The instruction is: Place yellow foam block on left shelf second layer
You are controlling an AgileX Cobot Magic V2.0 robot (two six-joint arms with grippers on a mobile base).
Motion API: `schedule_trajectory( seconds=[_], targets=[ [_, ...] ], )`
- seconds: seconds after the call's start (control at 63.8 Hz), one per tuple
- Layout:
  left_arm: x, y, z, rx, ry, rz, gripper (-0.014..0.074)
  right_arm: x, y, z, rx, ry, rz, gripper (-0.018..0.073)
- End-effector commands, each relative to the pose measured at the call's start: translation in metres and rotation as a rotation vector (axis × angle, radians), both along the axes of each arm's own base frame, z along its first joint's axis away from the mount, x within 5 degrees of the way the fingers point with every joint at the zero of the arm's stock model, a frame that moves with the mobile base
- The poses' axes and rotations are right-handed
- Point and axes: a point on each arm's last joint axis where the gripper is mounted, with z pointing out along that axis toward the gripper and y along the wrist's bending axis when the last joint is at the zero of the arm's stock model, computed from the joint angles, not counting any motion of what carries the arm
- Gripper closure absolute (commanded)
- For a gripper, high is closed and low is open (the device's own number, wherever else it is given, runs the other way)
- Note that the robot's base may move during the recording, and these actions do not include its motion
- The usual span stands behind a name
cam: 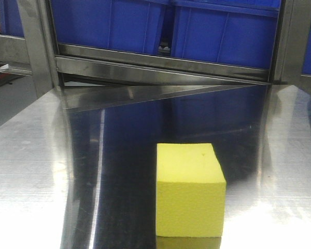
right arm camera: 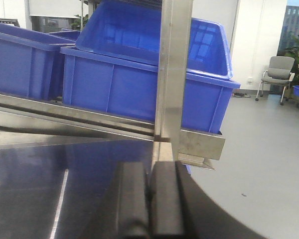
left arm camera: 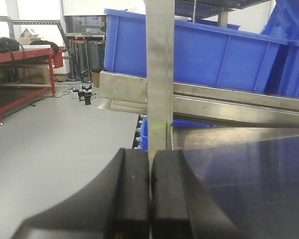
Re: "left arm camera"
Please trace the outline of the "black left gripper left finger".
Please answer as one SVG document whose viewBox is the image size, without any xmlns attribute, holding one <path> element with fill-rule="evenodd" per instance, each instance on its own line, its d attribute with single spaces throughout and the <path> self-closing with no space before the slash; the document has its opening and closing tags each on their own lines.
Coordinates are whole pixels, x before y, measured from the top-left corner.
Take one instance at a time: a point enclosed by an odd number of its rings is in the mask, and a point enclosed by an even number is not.
<svg viewBox="0 0 299 239">
<path fill-rule="evenodd" d="M 147 239 L 149 162 L 139 149 L 119 149 L 91 182 L 63 202 L 22 222 L 14 239 Z"/>
</svg>

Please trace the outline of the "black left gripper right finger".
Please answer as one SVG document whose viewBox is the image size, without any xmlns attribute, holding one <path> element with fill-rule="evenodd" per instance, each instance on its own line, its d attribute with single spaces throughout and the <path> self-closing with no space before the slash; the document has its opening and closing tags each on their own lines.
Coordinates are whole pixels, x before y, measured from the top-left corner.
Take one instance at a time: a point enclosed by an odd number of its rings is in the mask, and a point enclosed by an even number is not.
<svg viewBox="0 0 299 239">
<path fill-rule="evenodd" d="M 151 171 L 155 239 L 244 239 L 201 186 L 181 150 L 158 151 Z"/>
</svg>

